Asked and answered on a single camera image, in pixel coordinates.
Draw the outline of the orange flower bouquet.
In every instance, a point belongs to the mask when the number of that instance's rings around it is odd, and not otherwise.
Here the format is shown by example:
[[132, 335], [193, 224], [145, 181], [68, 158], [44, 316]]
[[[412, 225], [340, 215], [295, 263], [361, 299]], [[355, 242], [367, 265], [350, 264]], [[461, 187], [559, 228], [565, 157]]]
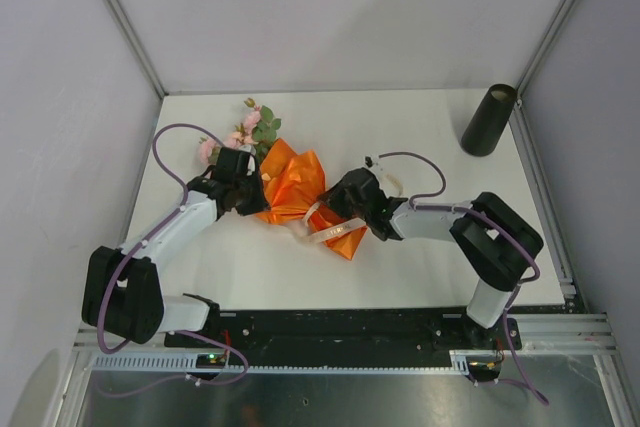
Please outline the orange flower bouquet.
[[[270, 209], [259, 213], [257, 218], [290, 230], [293, 223], [301, 220], [327, 190], [324, 168], [314, 151], [298, 153], [280, 138], [282, 120], [269, 107], [256, 103], [252, 98], [247, 98], [244, 104], [249, 113], [227, 139], [219, 142], [209, 136], [202, 137], [198, 156], [204, 165], [213, 166], [222, 147], [250, 148], [260, 163], [264, 193], [270, 204]], [[344, 221], [347, 220], [320, 204], [309, 219], [309, 227], [312, 232], [317, 232]], [[319, 244], [346, 260], [352, 260], [366, 231], [365, 226]]]

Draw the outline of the cream printed ribbon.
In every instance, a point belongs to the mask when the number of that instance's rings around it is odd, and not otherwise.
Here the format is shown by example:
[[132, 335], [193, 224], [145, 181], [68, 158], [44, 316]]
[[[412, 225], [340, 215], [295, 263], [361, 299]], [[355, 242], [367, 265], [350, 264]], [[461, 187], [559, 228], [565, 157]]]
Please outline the cream printed ribbon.
[[[382, 187], [390, 188], [393, 193], [402, 195], [404, 186], [402, 182], [394, 175], [386, 173], [382, 176]], [[315, 213], [320, 206], [319, 202], [314, 203], [303, 216], [301, 220], [295, 221], [290, 228], [293, 235], [302, 243], [306, 244], [319, 244], [324, 243], [334, 238], [342, 237], [348, 233], [354, 232], [366, 224], [363, 220], [355, 218], [350, 219], [337, 225], [330, 226], [325, 229], [321, 229], [317, 232], [312, 232], [309, 227], [309, 219], [313, 213]]]

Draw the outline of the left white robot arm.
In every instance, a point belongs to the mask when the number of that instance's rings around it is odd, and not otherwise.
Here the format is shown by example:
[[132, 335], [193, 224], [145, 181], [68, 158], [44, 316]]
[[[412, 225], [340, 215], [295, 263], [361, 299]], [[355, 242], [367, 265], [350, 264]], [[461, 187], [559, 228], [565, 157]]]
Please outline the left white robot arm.
[[252, 153], [223, 148], [216, 163], [183, 187], [164, 218], [117, 248], [101, 246], [89, 259], [81, 318], [127, 342], [185, 331], [197, 345], [221, 334], [219, 305], [196, 294], [168, 296], [161, 273], [195, 237], [234, 210], [249, 216], [269, 209]]

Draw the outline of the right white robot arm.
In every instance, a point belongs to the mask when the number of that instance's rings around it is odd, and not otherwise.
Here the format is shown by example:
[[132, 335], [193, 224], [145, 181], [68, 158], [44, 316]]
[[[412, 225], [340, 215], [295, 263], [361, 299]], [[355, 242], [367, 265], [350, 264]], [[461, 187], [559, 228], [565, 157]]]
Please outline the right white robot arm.
[[483, 192], [466, 203], [420, 203], [388, 196], [367, 168], [345, 174], [318, 197], [344, 220], [360, 219], [382, 241], [414, 238], [456, 244], [478, 277], [461, 323], [463, 340], [484, 348], [525, 283], [540, 277], [541, 235], [499, 196]]

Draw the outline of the black cylindrical vase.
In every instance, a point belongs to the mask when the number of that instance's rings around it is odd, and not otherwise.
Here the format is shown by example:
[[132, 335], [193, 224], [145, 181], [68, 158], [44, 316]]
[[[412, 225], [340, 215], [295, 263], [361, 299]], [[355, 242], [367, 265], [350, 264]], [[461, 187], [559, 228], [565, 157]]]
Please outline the black cylindrical vase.
[[507, 84], [494, 84], [485, 93], [461, 137], [462, 149], [475, 157], [494, 152], [517, 100], [517, 91]]

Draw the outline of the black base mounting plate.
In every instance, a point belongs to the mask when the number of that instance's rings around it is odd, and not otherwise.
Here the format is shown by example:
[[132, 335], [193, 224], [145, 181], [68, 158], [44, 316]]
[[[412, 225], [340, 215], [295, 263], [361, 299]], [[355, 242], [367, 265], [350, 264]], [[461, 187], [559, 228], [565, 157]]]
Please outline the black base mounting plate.
[[453, 350], [522, 347], [515, 319], [485, 330], [461, 307], [223, 311], [202, 335], [229, 341], [248, 360], [318, 366], [443, 366]]

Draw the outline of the aluminium frame rail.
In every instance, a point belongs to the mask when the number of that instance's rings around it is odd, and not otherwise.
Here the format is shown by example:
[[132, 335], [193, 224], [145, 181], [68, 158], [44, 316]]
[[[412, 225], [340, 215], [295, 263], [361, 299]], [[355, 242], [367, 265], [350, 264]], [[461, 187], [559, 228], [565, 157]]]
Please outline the aluminium frame rail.
[[167, 91], [121, 0], [102, 0], [155, 96], [163, 100]]

